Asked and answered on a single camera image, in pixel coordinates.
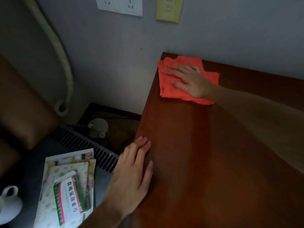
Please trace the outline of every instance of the wooden table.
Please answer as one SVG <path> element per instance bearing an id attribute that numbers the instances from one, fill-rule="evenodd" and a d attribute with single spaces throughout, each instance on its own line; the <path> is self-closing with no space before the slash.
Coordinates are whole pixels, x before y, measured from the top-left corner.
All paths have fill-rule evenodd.
<path id="1" fill-rule="evenodd" d="M 176 58 L 176 54 L 163 53 Z M 304 81 L 203 60 L 219 84 L 304 111 Z M 304 227 L 304 175 L 218 105 L 159 96 L 156 72 L 136 137 L 154 177 L 131 227 Z"/>

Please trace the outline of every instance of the dark baseboard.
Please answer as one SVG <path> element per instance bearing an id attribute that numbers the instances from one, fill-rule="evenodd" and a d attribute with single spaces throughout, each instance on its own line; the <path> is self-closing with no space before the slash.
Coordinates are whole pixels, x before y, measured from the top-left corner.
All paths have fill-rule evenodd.
<path id="1" fill-rule="evenodd" d="M 89 106 L 87 107 L 85 113 L 82 115 L 81 119 L 79 120 L 78 125 L 86 126 L 89 123 L 88 120 L 90 118 L 90 115 L 92 115 L 92 113 L 94 111 L 104 111 L 104 112 L 109 112 L 109 113 L 113 113 L 113 114 L 118 114 L 118 115 L 121 115 L 124 117 L 128 117 L 130 119 L 138 120 L 138 121 L 140 121 L 140 119 L 141 119 L 140 114 L 135 114 L 135 113 L 131 113 L 128 111 L 119 110 L 119 109 L 111 108 L 108 106 L 99 105 L 96 103 L 90 103 Z"/>

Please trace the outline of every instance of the white electrical outlet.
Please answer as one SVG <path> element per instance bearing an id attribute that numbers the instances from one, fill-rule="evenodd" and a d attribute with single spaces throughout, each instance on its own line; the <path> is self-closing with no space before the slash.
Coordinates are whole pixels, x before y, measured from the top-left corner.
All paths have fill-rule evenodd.
<path id="1" fill-rule="evenodd" d="M 142 2 L 142 0 L 118 0 L 120 13 L 142 17 Z"/>
<path id="2" fill-rule="evenodd" d="M 107 10 L 119 13 L 118 0 L 96 0 L 97 6 L 100 10 Z"/>

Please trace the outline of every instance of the forearm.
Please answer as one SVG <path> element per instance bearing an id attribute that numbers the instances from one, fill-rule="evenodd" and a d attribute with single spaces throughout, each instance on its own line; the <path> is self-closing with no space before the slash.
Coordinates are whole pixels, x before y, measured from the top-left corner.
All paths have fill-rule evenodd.
<path id="1" fill-rule="evenodd" d="M 304 113 L 249 93 L 212 88 L 206 96 L 242 122 L 277 155 L 304 173 Z"/>
<path id="2" fill-rule="evenodd" d="M 102 202 L 78 228 L 116 228 L 121 221 L 121 213 Z"/>

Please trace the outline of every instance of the yellow wall plate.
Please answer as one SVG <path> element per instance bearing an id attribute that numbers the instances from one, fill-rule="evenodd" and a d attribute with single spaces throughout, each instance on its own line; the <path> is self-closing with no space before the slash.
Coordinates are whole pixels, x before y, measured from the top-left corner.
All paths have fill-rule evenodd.
<path id="1" fill-rule="evenodd" d="M 157 0 L 156 20 L 179 23 L 184 0 Z"/>

